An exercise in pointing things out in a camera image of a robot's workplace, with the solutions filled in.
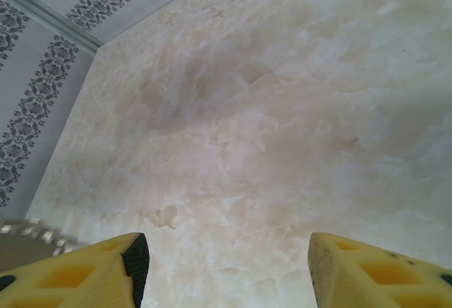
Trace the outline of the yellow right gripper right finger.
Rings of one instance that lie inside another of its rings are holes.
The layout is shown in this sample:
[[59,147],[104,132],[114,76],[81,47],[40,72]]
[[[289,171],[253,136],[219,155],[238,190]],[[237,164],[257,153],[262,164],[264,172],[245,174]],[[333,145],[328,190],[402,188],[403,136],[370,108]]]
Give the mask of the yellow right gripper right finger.
[[325,232],[308,266],[318,307],[451,308],[451,270]]

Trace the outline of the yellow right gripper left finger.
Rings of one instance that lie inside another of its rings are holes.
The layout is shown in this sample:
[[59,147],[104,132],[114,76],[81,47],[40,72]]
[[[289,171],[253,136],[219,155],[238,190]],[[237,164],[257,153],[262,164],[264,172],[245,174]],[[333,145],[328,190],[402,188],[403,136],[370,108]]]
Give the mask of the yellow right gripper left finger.
[[140,307],[150,254],[132,232],[1,273],[2,307]]

